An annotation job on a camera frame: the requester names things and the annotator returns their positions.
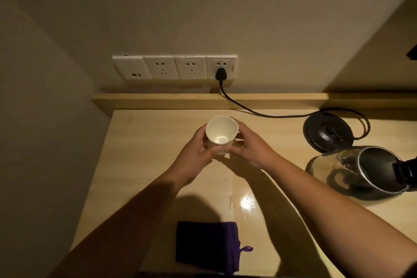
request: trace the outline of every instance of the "white cup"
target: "white cup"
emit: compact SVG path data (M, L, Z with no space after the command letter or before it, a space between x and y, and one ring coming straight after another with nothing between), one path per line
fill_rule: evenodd
M208 143L207 147L222 146L222 149L226 149L227 146L233 143L239 131L239 125L231 117L220 116L212 118L206 126L206 135L211 143Z

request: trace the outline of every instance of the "wooden shelf edge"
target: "wooden shelf edge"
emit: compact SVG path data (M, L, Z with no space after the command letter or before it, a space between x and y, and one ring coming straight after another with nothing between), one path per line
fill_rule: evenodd
M250 109L417 108L417 93L230 94ZM219 94L95 94L109 117L115 109L240 109Z

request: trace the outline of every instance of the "desk surface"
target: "desk surface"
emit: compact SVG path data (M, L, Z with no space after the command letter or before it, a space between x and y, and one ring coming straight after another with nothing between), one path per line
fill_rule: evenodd
M311 110L268 110L269 114L277 115L307 112ZM413 118L415 113L415 110L377 112L377 119L371 120L371 133L355 145L381 146L402 159L415 157L417 121L398 120ZM383 119L387 114L391 114L390 120ZM304 119L267 119L236 110L116 110L73 247L166 170L194 131L218 115L245 122L279 154L303 169L318 155L303 137ZM357 119L345 120L356 136L362 133ZM417 192L360 203L417 242ZM241 255L241 275L342 276L316 245L276 184L242 162L214 160L180 191L142 270L203 272L175 263L175 227L179 220L237 222L242 246L254 248L253 252Z

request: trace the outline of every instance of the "purple drawstring pouch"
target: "purple drawstring pouch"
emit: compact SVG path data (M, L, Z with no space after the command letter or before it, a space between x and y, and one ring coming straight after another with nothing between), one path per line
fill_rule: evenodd
M240 248L236 222L199 223L180 221L177 225L175 261L233 275L239 270Z

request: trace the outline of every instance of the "white switch plate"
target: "white switch plate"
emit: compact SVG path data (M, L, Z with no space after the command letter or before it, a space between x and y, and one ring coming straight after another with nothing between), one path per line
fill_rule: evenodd
M207 55L207 78L215 79L216 71L223 67L227 72L227 79L237 76L237 55Z
M152 79L140 55L113 55L112 60L126 80Z
M206 79L206 57L204 55L174 56L180 79Z
M144 56L143 59L153 79L178 79L174 56Z

